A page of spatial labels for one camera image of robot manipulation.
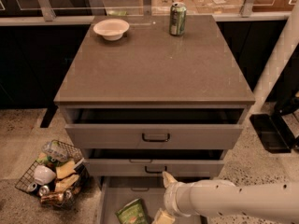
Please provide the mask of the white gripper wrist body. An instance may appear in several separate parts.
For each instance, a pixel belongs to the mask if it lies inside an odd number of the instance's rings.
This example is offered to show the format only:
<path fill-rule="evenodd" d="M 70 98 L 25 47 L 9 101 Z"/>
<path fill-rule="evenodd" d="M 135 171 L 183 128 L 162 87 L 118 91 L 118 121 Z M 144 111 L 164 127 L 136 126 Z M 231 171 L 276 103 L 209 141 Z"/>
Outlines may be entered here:
<path fill-rule="evenodd" d="M 193 183 L 171 183 L 164 194 L 164 206 L 175 217 L 190 217 L 194 214 L 191 202 Z"/>

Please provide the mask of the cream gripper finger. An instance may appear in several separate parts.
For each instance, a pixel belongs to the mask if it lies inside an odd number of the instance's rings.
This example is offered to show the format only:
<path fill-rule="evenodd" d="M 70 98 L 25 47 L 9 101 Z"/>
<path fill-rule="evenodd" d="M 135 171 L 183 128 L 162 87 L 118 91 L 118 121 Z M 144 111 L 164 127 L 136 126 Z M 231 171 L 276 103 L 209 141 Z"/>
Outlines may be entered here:
<path fill-rule="evenodd" d="M 160 208 L 151 224 L 174 224 L 175 218 L 171 216 L 166 210 Z"/>
<path fill-rule="evenodd" d="M 162 176 L 164 179 L 164 187 L 167 189 L 171 184 L 177 183 L 178 181 L 167 171 L 162 172 Z"/>

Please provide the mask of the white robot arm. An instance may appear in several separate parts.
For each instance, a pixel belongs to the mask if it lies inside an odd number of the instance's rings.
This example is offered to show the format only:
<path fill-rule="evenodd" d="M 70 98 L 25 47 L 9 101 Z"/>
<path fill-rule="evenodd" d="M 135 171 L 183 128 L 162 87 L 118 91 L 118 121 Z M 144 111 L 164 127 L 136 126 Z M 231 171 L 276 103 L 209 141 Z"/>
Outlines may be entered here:
<path fill-rule="evenodd" d="M 254 89 L 256 103 L 251 113 L 262 108 L 298 44 L 299 2 L 287 19 Z M 227 180 L 182 183 L 168 172 L 163 177 L 164 208 L 157 212 L 152 224 L 173 224 L 176 217 L 230 215 L 298 224 L 299 184 L 296 182 L 237 187 Z"/>

